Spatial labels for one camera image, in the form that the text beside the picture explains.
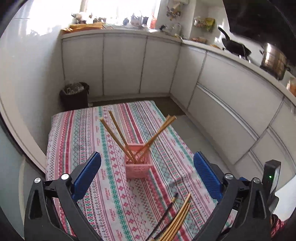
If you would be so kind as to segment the red patterned sleeve forearm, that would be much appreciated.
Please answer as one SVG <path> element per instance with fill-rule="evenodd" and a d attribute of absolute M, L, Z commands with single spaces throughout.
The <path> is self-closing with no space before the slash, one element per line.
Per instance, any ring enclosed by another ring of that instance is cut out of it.
<path fill-rule="evenodd" d="M 271 239 L 273 239 L 277 233 L 279 233 L 286 224 L 286 221 L 282 221 L 276 214 L 272 214 L 270 217 L 271 224 Z"/>

